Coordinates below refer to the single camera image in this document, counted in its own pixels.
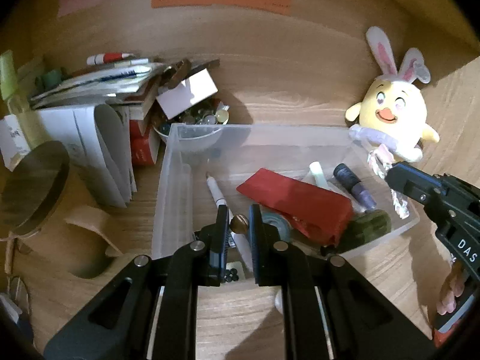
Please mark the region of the person's hand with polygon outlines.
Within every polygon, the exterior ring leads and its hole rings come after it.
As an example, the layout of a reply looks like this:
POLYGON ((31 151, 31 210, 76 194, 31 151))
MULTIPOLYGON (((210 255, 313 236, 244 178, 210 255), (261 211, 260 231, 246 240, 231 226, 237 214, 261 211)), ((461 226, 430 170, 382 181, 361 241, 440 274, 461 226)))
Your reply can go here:
POLYGON ((462 265, 456 261, 451 272, 442 284, 436 310, 440 315, 450 314, 456 308, 456 298, 462 295, 465 288, 462 265))

